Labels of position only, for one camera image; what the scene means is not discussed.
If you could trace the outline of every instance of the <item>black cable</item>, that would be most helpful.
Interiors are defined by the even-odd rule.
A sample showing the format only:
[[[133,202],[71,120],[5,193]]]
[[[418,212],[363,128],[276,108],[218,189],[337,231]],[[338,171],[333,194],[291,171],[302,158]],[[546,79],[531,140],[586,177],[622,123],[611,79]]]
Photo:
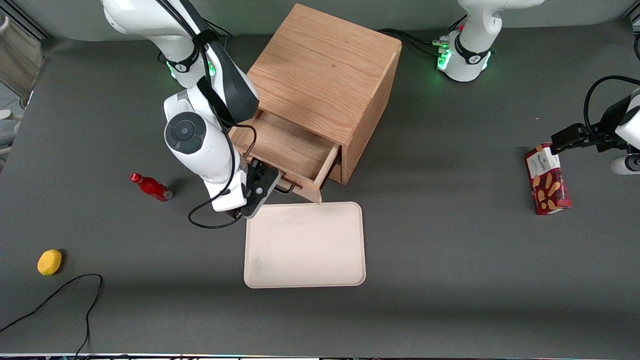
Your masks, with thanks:
[[[634,39],[634,53],[636,54],[636,58],[640,60],[640,53],[638,52],[638,41],[640,40],[640,34],[636,35]]]
[[[398,34],[398,35],[401,35],[401,36],[403,36],[403,37],[409,38],[409,39],[411,39],[411,40],[413,40],[413,41],[415,41],[415,42],[418,42],[418,43],[420,43],[420,44],[431,45],[431,42],[430,42],[430,41],[428,41],[428,40],[423,40],[423,39],[421,39],[421,38],[415,37],[415,36],[413,36],[413,35],[411,35],[411,34],[409,34],[409,33],[405,32],[405,31],[402,31],[402,30],[386,28],[386,29],[380,29],[380,30],[378,30],[378,31],[379,31],[379,32],[381,32],[381,33],[393,33],[393,34]]]
[[[164,54],[162,53],[162,51],[160,51],[160,52],[158,53],[158,57],[157,57],[158,62],[159,62],[159,63],[161,63],[161,64],[165,64],[165,65],[166,65],[166,62],[164,62],[164,61],[162,61],[162,59],[160,59],[160,57],[161,57],[161,56],[164,56]]]
[[[409,33],[406,33],[404,31],[397,30],[397,29],[380,29],[380,30],[378,30],[378,32],[399,35],[401,38],[407,40],[409,45],[413,46],[414,48],[416,48],[421,53],[427,54],[427,55],[434,55],[434,54],[437,55],[436,53],[431,53],[429,51],[424,50],[423,48],[419,47],[416,43],[414,43],[414,42],[417,42],[417,43],[422,44],[422,45],[431,45],[430,41],[417,38],[417,37],[415,37],[415,36],[413,36],[413,35],[411,35]]]
[[[218,29],[220,29],[220,30],[224,31],[227,35],[229,35],[229,37],[234,37],[234,36],[233,36],[233,35],[231,35],[231,33],[230,33],[230,32],[228,32],[225,28],[222,28],[221,26],[215,25],[213,22],[211,22],[211,21],[209,21],[209,20],[207,20],[207,19],[204,19],[204,21],[205,21],[207,24],[209,24],[210,26],[213,26],[213,27],[215,27],[215,28],[218,28]]]
[[[593,131],[591,121],[589,121],[589,102],[591,101],[591,96],[593,95],[593,91],[596,89],[596,87],[598,87],[598,85],[602,84],[607,80],[620,80],[620,81],[625,81],[627,83],[640,86],[640,80],[629,78],[627,76],[622,76],[622,75],[605,76],[604,78],[599,79],[598,81],[593,83],[593,85],[591,85],[591,87],[587,91],[587,96],[584,98],[584,108],[582,110],[582,114],[584,115],[584,124],[587,126],[587,129],[589,129],[589,132],[596,137],[596,141],[601,144],[604,144],[605,141],[602,139],[600,133],[596,133],[595,131]]]
[[[461,17],[458,21],[454,22],[453,24],[451,24],[451,26],[449,26],[449,30],[453,30],[456,28],[456,26],[458,26],[459,23],[462,22],[462,20],[467,18],[467,14],[465,14],[465,16]]]
[[[207,58],[206,52],[204,50],[204,48],[200,49],[200,54],[202,55],[203,59]],[[207,79],[207,83],[209,84],[209,86],[211,86],[211,75],[209,74],[209,66],[207,64],[206,61],[203,61],[205,64],[205,77]],[[222,224],[222,225],[204,225],[204,224],[200,224],[199,222],[196,222],[195,220],[193,220],[191,218],[191,216],[193,216],[193,214],[202,209],[203,207],[205,207],[206,205],[209,205],[210,203],[214,202],[217,198],[219,198],[220,196],[222,196],[222,194],[229,189],[229,186],[231,185],[231,181],[234,178],[234,171],[236,169],[236,156],[235,156],[235,152],[234,152],[234,145],[231,142],[231,139],[229,138],[229,134],[225,131],[225,126],[222,124],[222,121],[220,119],[220,117],[218,116],[218,114],[216,113],[216,110],[209,105],[209,107],[211,108],[211,111],[213,111],[214,116],[216,117],[216,119],[218,119],[218,123],[220,124],[220,128],[222,129],[222,133],[225,135],[225,138],[227,139],[227,144],[229,145],[229,152],[231,153],[231,174],[229,175],[229,180],[227,181],[226,185],[224,188],[222,188],[222,190],[220,190],[220,192],[215,195],[214,197],[212,197],[211,199],[201,203],[200,205],[196,206],[195,208],[193,208],[190,212],[189,215],[187,215],[187,219],[189,220],[189,222],[191,222],[193,225],[197,226],[197,227],[201,227],[202,229],[222,229],[224,227],[227,226],[231,226],[233,224],[235,224],[238,220],[240,220],[240,218],[242,217],[241,215],[236,216],[232,221],[226,223],[226,224]]]
[[[187,22],[184,20],[184,18],[182,17],[182,15],[173,7],[173,5],[171,5],[169,2],[167,2],[166,0],[156,0],[156,2],[158,4],[160,4],[177,22],[178,24],[180,24],[180,26],[182,26],[182,28],[184,28],[184,31],[187,32],[187,34],[193,39],[196,34],[193,31],[193,29],[191,29],[191,27],[189,26],[189,24],[187,24]],[[205,79],[207,80],[207,84],[209,84],[209,86],[211,86],[211,75],[209,74],[209,64],[208,61],[206,61],[207,59],[207,54],[205,51],[204,46],[202,46],[200,49],[200,56],[202,57],[203,61],[203,65],[204,65],[204,76]],[[195,222],[191,216],[193,215],[193,213],[195,213],[196,211],[198,211],[199,209],[202,209],[204,206],[214,202],[217,198],[219,198],[220,196],[222,196],[223,193],[225,193],[225,191],[227,191],[227,189],[229,188],[229,186],[231,185],[231,181],[234,178],[234,170],[236,168],[236,157],[234,154],[234,145],[231,142],[231,139],[229,138],[229,135],[227,134],[227,132],[225,131],[225,127],[222,124],[222,121],[220,120],[220,117],[218,116],[218,114],[216,113],[216,110],[211,106],[211,104],[209,105],[211,111],[213,111],[214,116],[216,117],[216,119],[218,119],[218,123],[220,124],[220,128],[222,129],[222,133],[225,135],[225,138],[227,139],[227,144],[229,145],[229,152],[231,153],[231,174],[229,175],[229,180],[227,181],[226,185],[224,188],[222,188],[222,190],[220,190],[220,192],[215,195],[214,197],[212,197],[211,199],[201,203],[200,205],[196,206],[195,208],[193,208],[190,212],[189,215],[187,215],[187,219],[189,220],[189,222],[191,222],[193,225],[197,226],[197,227],[201,227],[203,229],[221,229],[223,227],[227,227],[230,225],[235,224],[242,216],[238,215],[235,219],[233,219],[233,221],[227,223],[227,224],[223,224],[223,225],[203,225],[200,224],[198,222]]]
[[[19,323],[20,321],[28,318],[29,316],[35,314],[38,310],[40,310],[41,307],[44,306],[44,304],[46,304],[49,300],[51,300],[51,298],[53,298],[54,296],[56,296],[62,289],[64,289],[67,285],[69,285],[70,283],[85,277],[85,276],[97,276],[100,279],[100,284],[98,284],[98,291],[95,294],[95,299],[93,300],[91,306],[89,307],[89,310],[87,310],[86,315],[84,316],[84,320],[86,322],[86,334],[84,335],[84,341],[82,342],[82,345],[80,345],[80,347],[78,348],[78,350],[76,351],[76,358],[78,357],[78,354],[80,353],[80,350],[82,350],[82,348],[84,347],[84,345],[86,344],[87,341],[89,341],[89,336],[90,336],[90,330],[89,330],[89,314],[91,313],[91,310],[93,310],[93,307],[96,305],[96,303],[98,303],[98,298],[100,297],[100,293],[102,293],[102,288],[104,287],[104,279],[102,278],[102,275],[100,274],[83,274],[83,275],[78,275],[75,278],[65,282],[62,286],[60,286],[56,291],[53,292],[53,294],[49,295],[49,297],[47,297],[40,305],[38,305],[38,307],[35,308],[35,310],[33,310],[32,312],[23,315],[21,317],[19,317],[18,319],[12,321],[11,323],[9,323],[9,325],[3,327],[2,329],[0,329],[0,332],[3,332],[7,329],[9,329],[11,326],[14,326],[15,324]]]

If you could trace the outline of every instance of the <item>wooden drawer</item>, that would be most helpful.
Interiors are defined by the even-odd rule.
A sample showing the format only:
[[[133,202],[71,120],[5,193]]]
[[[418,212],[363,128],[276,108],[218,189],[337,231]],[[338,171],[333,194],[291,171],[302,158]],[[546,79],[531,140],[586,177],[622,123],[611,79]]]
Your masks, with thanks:
[[[265,111],[259,111],[243,124],[255,127],[258,133],[248,158],[260,159],[279,169],[281,188],[288,189],[293,184],[294,193],[321,203],[320,190],[336,162],[340,145]],[[244,154],[253,140],[253,132],[234,127],[230,137],[236,149]]]

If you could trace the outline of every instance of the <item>red water bottle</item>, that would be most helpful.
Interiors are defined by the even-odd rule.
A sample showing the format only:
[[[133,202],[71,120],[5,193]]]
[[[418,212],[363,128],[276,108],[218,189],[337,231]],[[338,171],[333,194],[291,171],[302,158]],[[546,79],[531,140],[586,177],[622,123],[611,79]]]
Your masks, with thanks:
[[[142,176],[137,172],[131,174],[131,181],[138,184],[143,193],[149,194],[161,202],[172,199],[173,193],[165,185],[158,183],[153,177]]]

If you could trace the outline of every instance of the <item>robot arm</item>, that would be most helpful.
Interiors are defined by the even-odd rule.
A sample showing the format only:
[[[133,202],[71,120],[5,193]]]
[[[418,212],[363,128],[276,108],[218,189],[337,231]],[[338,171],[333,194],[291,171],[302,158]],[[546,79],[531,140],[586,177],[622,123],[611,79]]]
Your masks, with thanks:
[[[225,129],[257,111],[251,81],[188,0],[101,1],[111,26],[151,40],[186,88],[164,102],[171,152],[202,178],[216,211],[254,216],[280,173],[259,161],[248,165]]]
[[[588,118],[589,100],[593,90],[609,79],[619,79],[640,85],[640,81],[624,76],[607,76],[594,83],[584,104],[585,124],[573,124],[551,136],[551,151],[559,154],[576,147],[596,146],[598,152],[609,149],[626,150],[616,158],[611,170],[617,174],[640,174],[640,88],[607,108],[600,122],[591,124]]]
[[[458,0],[467,12],[464,29],[440,37],[447,44],[438,70],[456,81],[472,81],[486,68],[489,49],[502,29],[501,10],[532,8],[545,0]]]

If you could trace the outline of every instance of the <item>bottle cap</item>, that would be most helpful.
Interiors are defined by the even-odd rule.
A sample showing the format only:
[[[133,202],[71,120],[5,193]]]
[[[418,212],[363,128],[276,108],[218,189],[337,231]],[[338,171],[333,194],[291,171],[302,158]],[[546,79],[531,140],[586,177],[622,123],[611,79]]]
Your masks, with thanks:
[[[137,172],[133,172],[131,173],[131,177],[129,179],[131,179],[131,181],[137,184],[142,181],[142,175],[140,175]]]

